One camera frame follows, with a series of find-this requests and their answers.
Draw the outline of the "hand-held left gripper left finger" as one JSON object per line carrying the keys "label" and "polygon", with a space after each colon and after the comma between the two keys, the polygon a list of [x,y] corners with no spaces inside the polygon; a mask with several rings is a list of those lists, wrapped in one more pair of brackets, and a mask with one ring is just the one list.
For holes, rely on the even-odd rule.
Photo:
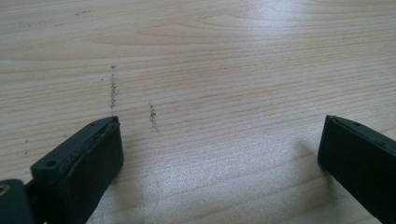
{"label": "hand-held left gripper left finger", "polygon": [[116,116],[96,120],[31,166],[40,220],[85,224],[124,161]]}

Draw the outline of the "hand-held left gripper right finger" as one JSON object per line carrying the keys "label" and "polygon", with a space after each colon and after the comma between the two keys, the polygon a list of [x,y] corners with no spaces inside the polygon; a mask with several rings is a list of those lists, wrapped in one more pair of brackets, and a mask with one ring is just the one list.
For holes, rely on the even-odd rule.
{"label": "hand-held left gripper right finger", "polygon": [[396,224],[396,141],[356,121],[328,115],[318,164],[381,223]]}

